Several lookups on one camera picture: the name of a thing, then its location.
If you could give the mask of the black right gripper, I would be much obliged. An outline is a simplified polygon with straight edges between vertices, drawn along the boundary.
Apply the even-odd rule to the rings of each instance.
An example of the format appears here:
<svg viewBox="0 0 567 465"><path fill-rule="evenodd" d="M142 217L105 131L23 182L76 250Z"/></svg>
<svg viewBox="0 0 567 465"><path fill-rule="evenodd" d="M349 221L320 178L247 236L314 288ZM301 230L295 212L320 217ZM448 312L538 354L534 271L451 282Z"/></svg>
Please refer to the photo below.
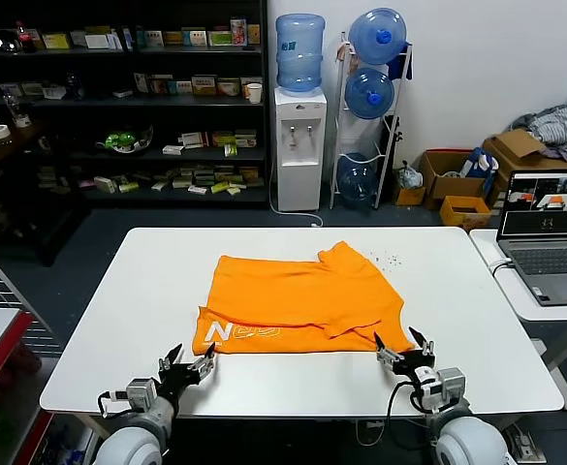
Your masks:
<svg viewBox="0 0 567 465"><path fill-rule="evenodd" d="M415 387L434 383L438 380L434 370L434 342L412 326L408 327L419 346L413 352L396 353L386 347L377 332L374 332L377 360L395 375L407 377Z"/></svg>

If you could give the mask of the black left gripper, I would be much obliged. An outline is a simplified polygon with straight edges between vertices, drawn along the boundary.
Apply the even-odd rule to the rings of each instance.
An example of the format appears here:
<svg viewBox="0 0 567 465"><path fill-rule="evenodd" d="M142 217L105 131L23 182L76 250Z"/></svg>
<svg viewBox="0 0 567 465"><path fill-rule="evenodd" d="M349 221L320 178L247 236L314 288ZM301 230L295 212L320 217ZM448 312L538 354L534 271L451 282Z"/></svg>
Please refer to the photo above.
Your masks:
<svg viewBox="0 0 567 465"><path fill-rule="evenodd" d="M214 367L215 344L211 344L205 353L191 363L175 364L182 351L182 344L172 348L164 357L158 359L159 395L181 395L190 386L197 386Z"/></svg>

